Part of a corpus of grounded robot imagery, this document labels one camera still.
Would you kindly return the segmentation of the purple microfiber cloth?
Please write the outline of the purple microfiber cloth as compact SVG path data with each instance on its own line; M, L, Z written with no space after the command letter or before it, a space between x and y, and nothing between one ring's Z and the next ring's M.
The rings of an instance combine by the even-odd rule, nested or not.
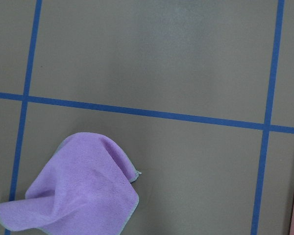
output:
M139 203L139 177L110 138L81 132L62 141L23 200L0 203L0 224L14 232L119 235Z

